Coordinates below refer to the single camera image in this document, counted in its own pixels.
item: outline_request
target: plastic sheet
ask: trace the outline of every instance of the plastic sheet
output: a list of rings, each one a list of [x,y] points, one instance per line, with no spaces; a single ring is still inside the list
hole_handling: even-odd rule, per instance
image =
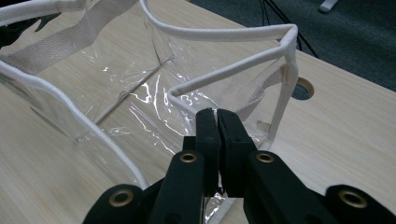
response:
[[[84,152],[78,155],[95,164],[111,184],[141,188],[164,177],[183,136],[195,135],[193,112],[200,109],[237,112],[257,148],[269,148],[297,78],[295,27],[252,30],[257,34],[235,39],[216,34],[191,38],[163,29],[146,1],[143,9],[125,2],[89,1],[83,10],[63,12],[39,32],[35,24],[0,50],[2,83],[27,101],[48,129],[59,131],[49,141],[64,133],[71,139],[68,147]],[[279,42],[279,51],[258,42],[283,35],[291,38]],[[246,46],[255,51],[241,50]],[[178,88],[221,71],[225,75],[216,82]],[[111,185],[96,181],[87,181],[95,192]],[[51,197],[66,208],[86,200]],[[219,222],[224,201],[220,195],[208,201],[207,223]],[[66,214],[74,219],[59,217],[58,222],[82,221],[74,209]],[[46,219],[35,217],[33,222]]]

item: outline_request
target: black cable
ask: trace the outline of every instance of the black cable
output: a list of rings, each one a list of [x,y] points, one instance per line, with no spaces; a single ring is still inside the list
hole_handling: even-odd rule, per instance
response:
[[[265,20],[264,20],[264,7],[263,7],[263,0],[259,0],[260,3],[260,8],[262,9],[262,26],[265,25]]]
[[[265,6],[265,0],[262,0],[262,6],[263,6],[263,8],[264,8],[265,17],[267,18],[268,25],[271,25],[270,19],[268,18],[267,7]]]
[[[268,21],[268,25],[271,25],[270,19],[268,17],[267,7],[265,6],[264,0],[259,0],[260,8],[262,9],[262,26],[265,26],[265,19]]]
[[[289,18],[282,12],[282,10],[276,5],[276,3],[272,0],[263,0],[268,3],[268,6],[275,12],[275,14],[285,23],[291,23]],[[309,50],[312,52],[312,54],[316,57],[319,58],[317,53],[312,49],[311,45],[308,43],[308,41],[304,38],[304,36],[299,32],[297,35],[297,44],[299,46],[299,50],[303,50],[302,43],[300,38],[305,42],[306,46],[309,48]]]

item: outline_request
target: light wood tabletop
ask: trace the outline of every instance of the light wood tabletop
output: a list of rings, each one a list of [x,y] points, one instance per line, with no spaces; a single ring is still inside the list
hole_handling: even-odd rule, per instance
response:
[[[174,25],[242,27],[183,0],[148,1],[156,17]],[[271,48],[276,42],[261,45]],[[249,44],[238,50],[241,54],[257,51]],[[221,59],[221,49],[217,51]],[[305,101],[290,99],[270,150],[308,188],[324,194],[329,186],[350,185],[396,213],[396,92],[300,51],[297,65],[299,77],[312,84],[314,94]],[[55,64],[51,69],[61,71],[63,66]],[[54,131],[27,102],[3,85],[0,95],[0,222],[81,222],[113,180],[92,162],[90,153]],[[130,105],[121,104],[100,127],[131,130],[139,126],[138,120],[122,114],[130,109]],[[125,140],[133,135],[115,136],[114,141],[121,148],[153,147],[150,142]],[[148,182],[153,183],[164,176],[173,153],[163,149],[147,153],[150,160],[137,160]],[[247,223],[241,200],[222,223]]]

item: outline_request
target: table surface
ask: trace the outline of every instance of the table surface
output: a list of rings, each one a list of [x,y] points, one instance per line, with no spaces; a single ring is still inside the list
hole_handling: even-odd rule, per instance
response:
[[[241,27],[182,0],[150,0],[150,7],[161,20],[179,26]],[[315,92],[306,101],[290,99],[271,150],[309,188],[323,194],[331,185],[351,185],[396,213],[396,93],[300,51],[297,64],[299,76]],[[26,102],[4,86],[0,94],[2,223],[81,221],[111,180],[95,172],[87,155],[49,128]],[[84,167],[84,172],[75,167]],[[155,176],[163,175],[165,167],[160,165],[163,172]],[[87,182],[101,188],[91,190]],[[80,198],[78,204],[63,203],[74,198]],[[223,223],[246,222],[237,200]]]

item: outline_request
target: white strap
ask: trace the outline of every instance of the white strap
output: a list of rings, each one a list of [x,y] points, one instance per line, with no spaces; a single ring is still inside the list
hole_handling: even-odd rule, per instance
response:
[[[137,0],[102,0],[74,26],[42,39],[0,60],[23,72],[36,75],[60,60],[90,46],[100,31]]]

